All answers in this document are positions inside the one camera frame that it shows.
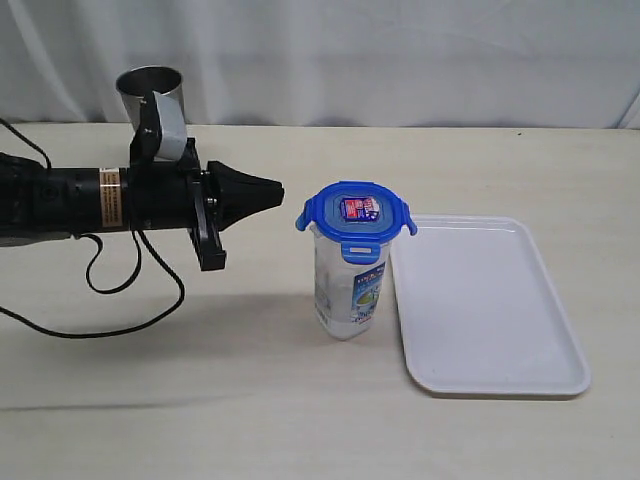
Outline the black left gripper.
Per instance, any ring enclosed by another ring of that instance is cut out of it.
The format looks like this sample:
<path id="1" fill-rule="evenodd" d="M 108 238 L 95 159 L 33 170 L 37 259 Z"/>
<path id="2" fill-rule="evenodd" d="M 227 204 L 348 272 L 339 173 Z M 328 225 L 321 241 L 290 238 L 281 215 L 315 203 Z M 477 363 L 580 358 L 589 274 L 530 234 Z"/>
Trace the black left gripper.
<path id="1" fill-rule="evenodd" d="M 160 142 L 154 97 L 145 97 L 140 122 L 129 147 L 127 203 L 130 224 L 142 230 L 187 230 L 203 271 L 225 268 L 227 253 L 219 233 L 260 212 L 280 206 L 281 182 L 249 175 L 220 161 L 203 170 L 196 140 L 187 143 L 178 161 L 156 157 Z"/>

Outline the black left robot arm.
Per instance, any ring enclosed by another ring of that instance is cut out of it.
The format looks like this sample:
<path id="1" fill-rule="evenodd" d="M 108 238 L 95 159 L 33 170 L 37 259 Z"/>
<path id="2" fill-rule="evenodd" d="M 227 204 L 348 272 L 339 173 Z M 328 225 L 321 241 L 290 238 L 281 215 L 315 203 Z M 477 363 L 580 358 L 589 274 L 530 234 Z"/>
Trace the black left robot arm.
<path id="1" fill-rule="evenodd" d="M 278 181 L 217 160 L 202 164 L 179 102 L 150 91 L 141 101 L 126 168 L 53 168 L 2 155 L 1 244 L 185 229 L 201 270 L 221 270 L 221 232 L 283 199 Z"/>

